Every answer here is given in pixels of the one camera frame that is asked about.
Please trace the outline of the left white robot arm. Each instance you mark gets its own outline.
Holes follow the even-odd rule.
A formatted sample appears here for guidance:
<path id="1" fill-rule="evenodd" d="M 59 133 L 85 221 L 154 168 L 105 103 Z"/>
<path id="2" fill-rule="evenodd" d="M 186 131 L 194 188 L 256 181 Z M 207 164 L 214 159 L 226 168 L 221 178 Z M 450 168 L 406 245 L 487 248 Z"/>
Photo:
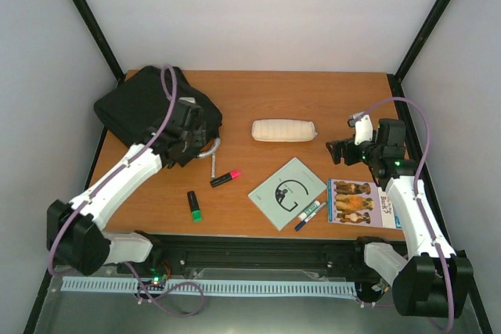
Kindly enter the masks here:
<path id="1" fill-rule="evenodd" d="M 168 117 L 149 128 L 139 143 L 94 185 L 69 203 L 55 201 L 47 210 L 48 270 L 59 260 L 83 275 L 105 264 L 136 263 L 145 273 L 158 271 L 163 254 L 138 232 L 109 233 L 105 228 L 121 204 L 164 168 L 185 166 L 207 144 L 204 109 L 193 97 L 170 103 Z"/>

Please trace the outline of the black student bag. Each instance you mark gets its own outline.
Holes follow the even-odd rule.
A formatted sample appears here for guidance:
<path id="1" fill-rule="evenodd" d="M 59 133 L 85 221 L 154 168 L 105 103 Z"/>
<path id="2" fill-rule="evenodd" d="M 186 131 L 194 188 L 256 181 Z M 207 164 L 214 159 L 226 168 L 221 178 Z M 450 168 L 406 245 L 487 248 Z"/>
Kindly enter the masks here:
<path id="1" fill-rule="evenodd" d="M 174 68 L 177 77 L 177 96 L 193 97 L 204 110 L 207 136 L 214 138 L 222 126 L 222 113 L 203 92 L 195 89 L 179 67 Z M 94 111 L 103 126 L 127 147 L 139 140 L 149 127 L 158 127 L 167 114 L 167 99 L 160 80 L 160 68 L 145 66 L 98 99 Z"/>

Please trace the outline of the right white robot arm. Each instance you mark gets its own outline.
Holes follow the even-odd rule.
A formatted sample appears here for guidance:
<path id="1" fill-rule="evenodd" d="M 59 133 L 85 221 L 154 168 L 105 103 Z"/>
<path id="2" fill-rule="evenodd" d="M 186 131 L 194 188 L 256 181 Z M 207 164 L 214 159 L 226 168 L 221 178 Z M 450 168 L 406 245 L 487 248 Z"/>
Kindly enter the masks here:
<path id="1" fill-rule="evenodd" d="M 374 127 L 368 115 L 348 120 L 354 134 L 327 142 L 335 164 L 364 163 L 377 187 L 389 199 L 405 236 L 407 255 L 384 240 L 360 238 L 363 263 L 391 287 L 402 316 L 458 318 L 473 283 L 474 270 L 444 237 L 432 213 L 418 163 L 406 158 L 405 123 L 381 119 Z"/>

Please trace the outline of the purple dog picture book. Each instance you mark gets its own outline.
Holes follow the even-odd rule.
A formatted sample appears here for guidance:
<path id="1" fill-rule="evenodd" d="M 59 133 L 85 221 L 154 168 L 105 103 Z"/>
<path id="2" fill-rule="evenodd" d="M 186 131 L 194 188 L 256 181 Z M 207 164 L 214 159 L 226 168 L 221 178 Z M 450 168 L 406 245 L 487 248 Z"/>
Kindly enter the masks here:
<path id="1" fill-rule="evenodd" d="M 329 179 L 328 222 L 401 230 L 387 194 L 373 182 Z"/>

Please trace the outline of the grey Gatsby book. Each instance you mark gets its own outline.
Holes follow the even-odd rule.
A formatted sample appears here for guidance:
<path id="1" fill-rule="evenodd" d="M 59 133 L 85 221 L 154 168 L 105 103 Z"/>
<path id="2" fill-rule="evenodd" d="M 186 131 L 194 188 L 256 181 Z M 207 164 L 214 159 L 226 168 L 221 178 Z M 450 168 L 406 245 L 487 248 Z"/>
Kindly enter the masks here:
<path id="1" fill-rule="evenodd" d="M 248 194 L 278 231 L 326 190 L 326 184 L 297 157 Z"/>

